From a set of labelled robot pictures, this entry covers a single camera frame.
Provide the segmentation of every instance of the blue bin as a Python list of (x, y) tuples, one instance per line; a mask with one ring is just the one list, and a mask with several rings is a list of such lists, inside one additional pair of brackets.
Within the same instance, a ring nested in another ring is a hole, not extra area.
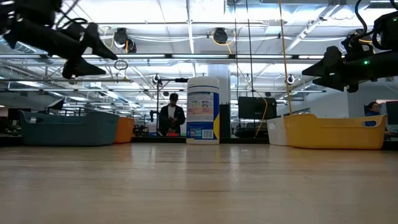
[(118, 115), (55, 116), (20, 111), (22, 139), (28, 146), (105, 146), (114, 142)]

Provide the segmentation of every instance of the wooden floor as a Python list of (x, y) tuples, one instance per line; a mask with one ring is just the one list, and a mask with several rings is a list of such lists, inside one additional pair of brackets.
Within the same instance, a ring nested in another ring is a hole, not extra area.
[(398, 223), (398, 153), (0, 148), (0, 223)]

